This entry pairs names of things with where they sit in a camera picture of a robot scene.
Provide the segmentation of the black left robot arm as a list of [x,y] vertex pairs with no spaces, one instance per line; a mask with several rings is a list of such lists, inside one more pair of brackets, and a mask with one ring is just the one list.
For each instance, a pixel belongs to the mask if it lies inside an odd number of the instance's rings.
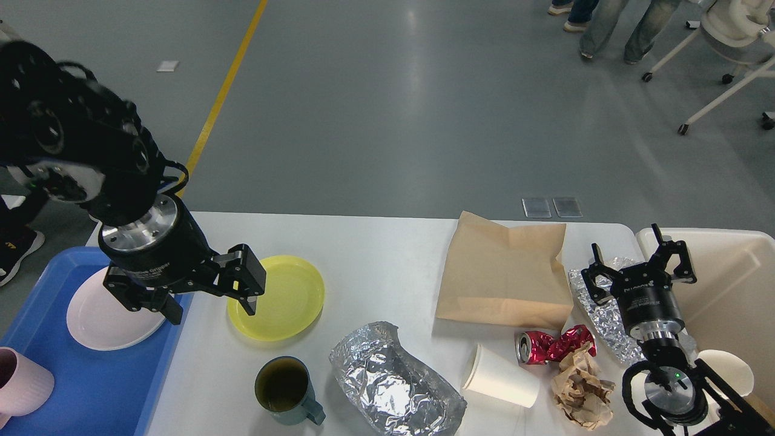
[[188,169],[163,156],[133,102],[27,41],[3,42],[1,61],[2,165],[100,221],[99,248],[110,260],[103,283],[125,309],[178,325],[174,295],[202,291],[256,313],[263,265],[248,245],[210,248],[178,196]]

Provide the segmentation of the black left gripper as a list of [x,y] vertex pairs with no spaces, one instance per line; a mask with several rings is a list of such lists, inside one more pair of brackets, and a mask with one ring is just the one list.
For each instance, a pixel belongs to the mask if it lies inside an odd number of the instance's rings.
[[132,312],[147,309],[180,325],[176,293],[202,291],[238,301],[247,315],[257,312],[266,269],[248,245],[225,254],[210,248],[188,208],[175,195],[157,195],[138,221],[103,224],[99,248],[110,260],[103,285]]

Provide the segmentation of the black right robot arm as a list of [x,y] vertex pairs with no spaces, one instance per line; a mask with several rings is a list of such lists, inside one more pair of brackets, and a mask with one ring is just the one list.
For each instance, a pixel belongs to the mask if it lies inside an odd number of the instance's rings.
[[604,264],[593,243],[593,260],[581,271],[590,298],[603,306],[617,304],[625,333],[636,340],[644,358],[622,378],[622,397],[632,416],[664,435],[675,426],[689,428],[708,414],[708,399],[716,400],[720,419],[703,435],[772,435],[773,427],[702,359],[690,361],[678,334],[685,328],[673,282],[697,282],[688,246],[665,240],[651,226],[656,250],[647,262],[623,269]]

